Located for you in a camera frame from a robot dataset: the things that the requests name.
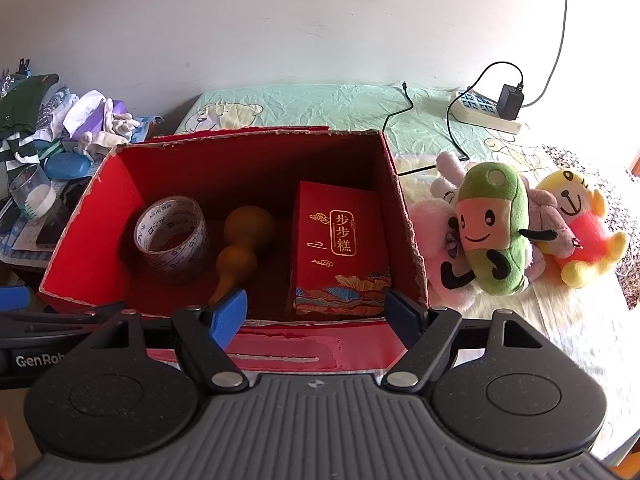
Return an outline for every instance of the yellow plush bear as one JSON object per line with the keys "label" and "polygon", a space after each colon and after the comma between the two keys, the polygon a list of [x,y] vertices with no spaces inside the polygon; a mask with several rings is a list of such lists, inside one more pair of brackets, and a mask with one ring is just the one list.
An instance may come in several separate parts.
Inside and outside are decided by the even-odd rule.
{"label": "yellow plush bear", "polygon": [[[575,170],[558,170],[538,184],[538,189],[551,192],[558,200],[558,211],[580,241],[568,258],[557,258],[562,280],[573,288],[582,288],[595,278],[613,269],[628,247],[625,232],[613,234],[603,223],[607,202],[597,189]],[[538,244],[545,250],[545,243]]]}

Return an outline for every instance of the bed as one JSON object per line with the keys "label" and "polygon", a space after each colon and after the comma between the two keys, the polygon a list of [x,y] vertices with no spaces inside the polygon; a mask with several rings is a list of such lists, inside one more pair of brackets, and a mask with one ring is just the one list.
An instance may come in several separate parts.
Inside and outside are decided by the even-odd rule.
{"label": "bed", "polygon": [[[438,153],[453,150],[444,120],[450,92],[423,88],[409,92],[414,110],[392,118],[385,131],[399,173],[433,164]],[[406,106],[401,89],[367,85],[210,91],[197,99],[176,133],[252,125],[380,129],[387,114]],[[511,164],[532,186],[557,169],[554,152],[545,149],[526,125],[517,136],[456,121],[451,125],[471,160]],[[433,171],[401,177],[406,201],[428,198],[434,177]],[[633,305],[628,304],[628,295],[625,298],[613,272],[584,289],[573,290],[559,279],[553,265],[550,262],[544,275],[518,296],[480,295],[465,315],[489,318],[501,307],[516,311],[600,383],[607,396],[607,416],[592,453],[604,459],[640,428],[640,345],[636,343],[640,308],[629,309]],[[437,301],[431,293],[431,304]]]}

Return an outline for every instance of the power adapter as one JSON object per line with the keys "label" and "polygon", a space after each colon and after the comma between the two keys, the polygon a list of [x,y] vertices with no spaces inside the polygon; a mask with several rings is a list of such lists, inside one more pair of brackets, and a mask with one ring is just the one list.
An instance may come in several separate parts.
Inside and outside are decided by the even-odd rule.
{"label": "power adapter", "polygon": [[513,121],[518,116],[523,101],[524,95],[522,94],[521,84],[518,86],[502,85],[500,99],[498,99],[495,108],[501,118]]}

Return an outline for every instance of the black cable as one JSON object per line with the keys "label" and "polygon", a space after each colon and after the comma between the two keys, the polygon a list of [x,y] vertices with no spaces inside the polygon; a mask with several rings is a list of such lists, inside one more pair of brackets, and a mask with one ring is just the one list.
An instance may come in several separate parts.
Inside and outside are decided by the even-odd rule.
{"label": "black cable", "polygon": [[[507,65],[511,65],[513,67],[516,67],[516,69],[518,70],[518,72],[520,72],[520,83],[518,85],[519,89],[522,89],[522,87],[524,86],[524,76],[522,75],[522,70],[519,69],[519,67],[517,65],[514,65],[512,62],[510,61],[494,61],[493,63],[491,63],[490,65],[488,65],[484,70],[482,70],[482,73],[480,74],[480,76],[478,77],[478,79],[476,79],[476,81],[469,86],[468,88],[466,88],[466,90],[464,92],[462,92],[462,94],[459,94],[455,97],[455,99],[453,99],[453,101],[451,101],[449,103],[449,106],[447,107],[447,131],[449,132],[449,139],[451,140],[451,143],[456,147],[456,149],[462,154],[462,156],[458,157],[458,160],[460,162],[466,162],[467,160],[469,160],[469,156],[465,153],[465,150],[462,149],[462,147],[458,144],[458,142],[456,141],[456,138],[453,136],[453,133],[451,131],[451,126],[449,124],[449,114],[451,112],[451,107],[453,106],[453,103],[455,103],[458,99],[460,99],[462,96],[466,95],[467,93],[469,93],[474,86],[476,86],[478,84],[478,82],[482,79],[482,76],[486,73],[487,70],[489,70],[492,66],[494,65],[498,65],[498,64],[507,64]],[[404,89],[404,93],[406,94],[406,85],[403,84],[402,88]],[[389,116],[386,118],[385,120],[385,126],[386,126],[386,122],[389,119]],[[412,173],[418,173],[419,171],[426,171],[426,170],[433,170],[436,166],[423,166],[421,168],[416,168],[415,170],[409,170],[409,171],[404,171],[402,173],[398,173],[398,176],[405,176],[408,174],[412,174]]]}
{"label": "black cable", "polygon": [[382,125],[382,132],[385,132],[386,129],[386,124],[389,122],[389,119],[391,117],[393,117],[394,115],[398,115],[398,114],[404,114],[405,112],[408,112],[409,110],[413,110],[414,109],[414,102],[411,101],[411,98],[409,97],[409,94],[406,91],[406,81],[402,81],[402,90],[404,90],[404,97],[406,97],[406,100],[409,101],[409,104],[411,106],[409,106],[408,108],[405,108],[404,110],[400,110],[399,112],[393,112],[392,114],[389,114],[388,116],[386,116],[385,119],[385,123]]}

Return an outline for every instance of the gray cable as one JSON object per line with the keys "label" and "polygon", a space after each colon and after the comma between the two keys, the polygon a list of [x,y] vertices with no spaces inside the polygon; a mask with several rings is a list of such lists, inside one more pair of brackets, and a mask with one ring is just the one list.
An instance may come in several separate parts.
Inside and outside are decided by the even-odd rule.
{"label": "gray cable", "polygon": [[528,106],[534,105],[538,101],[540,101],[540,99],[542,99],[542,96],[545,94],[546,89],[548,88],[549,83],[551,82],[551,78],[554,72],[556,71],[556,67],[558,66],[558,61],[560,60],[560,54],[562,53],[562,44],[564,43],[564,30],[566,29],[566,10],[568,5],[569,5],[569,0],[564,0],[564,15],[562,16],[562,35],[560,36],[560,47],[558,48],[558,55],[556,56],[556,62],[554,63],[554,67],[551,69],[551,73],[549,74],[549,77],[546,80],[546,84],[545,84],[545,87],[542,89],[542,93],[532,102],[522,105],[522,108],[526,108]]}

